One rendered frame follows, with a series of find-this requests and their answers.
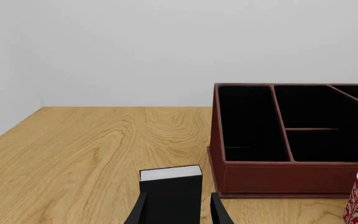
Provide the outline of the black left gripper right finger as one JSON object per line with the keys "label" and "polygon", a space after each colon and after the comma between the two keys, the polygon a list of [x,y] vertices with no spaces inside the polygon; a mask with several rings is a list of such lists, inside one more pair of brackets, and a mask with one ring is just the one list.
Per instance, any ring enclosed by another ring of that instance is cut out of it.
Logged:
{"label": "black left gripper right finger", "polygon": [[234,224],[216,192],[211,194],[210,211],[213,224]]}

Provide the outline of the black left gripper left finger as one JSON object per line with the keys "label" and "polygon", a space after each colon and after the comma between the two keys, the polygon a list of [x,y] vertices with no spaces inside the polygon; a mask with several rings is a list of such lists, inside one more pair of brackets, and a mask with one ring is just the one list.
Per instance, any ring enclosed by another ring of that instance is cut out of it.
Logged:
{"label": "black left gripper left finger", "polygon": [[124,224],[145,224],[147,214],[146,199],[146,193],[139,194],[139,197]]}

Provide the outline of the red-brown desk caddy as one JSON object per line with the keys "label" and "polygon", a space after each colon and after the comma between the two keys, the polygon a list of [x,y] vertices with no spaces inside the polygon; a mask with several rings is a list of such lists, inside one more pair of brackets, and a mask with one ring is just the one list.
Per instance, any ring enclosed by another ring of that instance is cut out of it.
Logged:
{"label": "red-brown desk caddy", "polygon": [[224,198],[347,197],[358,84],[217,83],[208,156]]}

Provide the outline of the black book with white pages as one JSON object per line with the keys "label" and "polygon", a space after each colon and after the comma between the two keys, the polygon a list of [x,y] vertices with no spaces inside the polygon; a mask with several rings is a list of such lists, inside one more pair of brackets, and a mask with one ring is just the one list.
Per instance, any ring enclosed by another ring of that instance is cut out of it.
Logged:
{"label": "black book with white pages", "polygon": [[145,224],[200,224],[203,173],[199,165],[140,170]]}

